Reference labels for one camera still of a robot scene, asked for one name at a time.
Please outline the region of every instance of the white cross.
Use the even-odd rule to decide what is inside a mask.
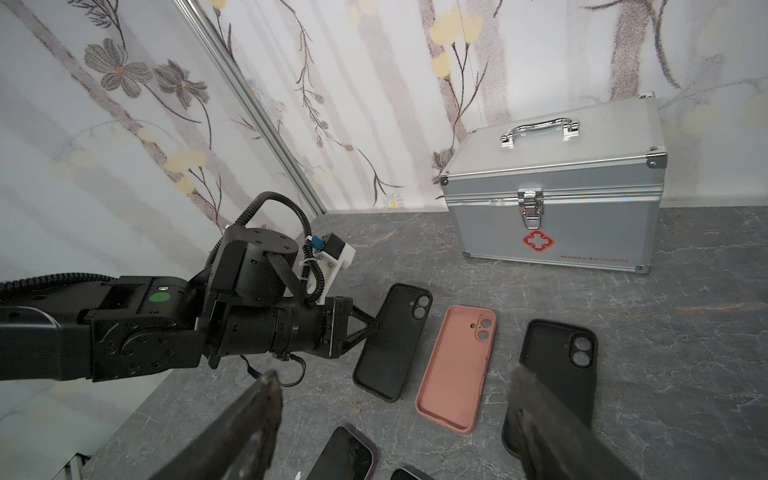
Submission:
[[[542,237],[540,233],[534,233],[528,243],[533,244],[536,250],[541,250],[544,245],[549,245],[549,239]]]

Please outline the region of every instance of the red cross logo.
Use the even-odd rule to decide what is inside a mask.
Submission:
[[[530,235],[523,239],[523,242],[537,252],[543,252],[554,245],[554,240],[539,230],[532,231]]]

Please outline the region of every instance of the blue connector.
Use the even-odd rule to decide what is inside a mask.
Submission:
[[[326,243],[323,242],[323,239],[317,235],[313,236],[312,240],[310,240],[310,246],[317,251],[321,251],[325,245]]]

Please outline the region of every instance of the white plastic mount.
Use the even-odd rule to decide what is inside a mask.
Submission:
[[[355,258],[355,250],[348,243],[344,243],[344,248],[341,250],[339,259],[331,257],[328,253],[317,252],[315,258],[317,259],[320,269],[323,271],[323,279],[325,280],[325,288],[323,288],[323,295],[317,300],[318,305],[326,304],[326,294],[331,288],[331,284],[336,279],[336,274],[342,268],[347,268],[352,264],[352,260]],[[310,284],[307,287],[307,292],[312,293],[315,291],[315,276],[310,272]]]

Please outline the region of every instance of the smartphone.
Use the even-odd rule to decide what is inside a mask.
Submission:
[[[404,468],[398,468],[392,473],[392,476],[389,477],[389,480],[420,480],[420,478],[416,475],[413,475],[411,472],[405,470]]]
[[[528,324],[520,351],[520,363],[571,410],[587,428],[592,423],[594,389],[598,378],[598,338],[588,328],[552,320],[535,319]],[[512,443],[507,415],[502,443],[518,457]]]
[[[339,427],[306,480],[369,480],[376,467],[376,454],[366,443],[356,433]]]
[[[352,374],[355,385],[387,402],[400,399],[430,306],[428,290],[392,285],[376,315],[379,329],[366,340]]]
[[[491,310],[448,309],[416,397],[420,415],[463,435],[475,428],[495,330]]]

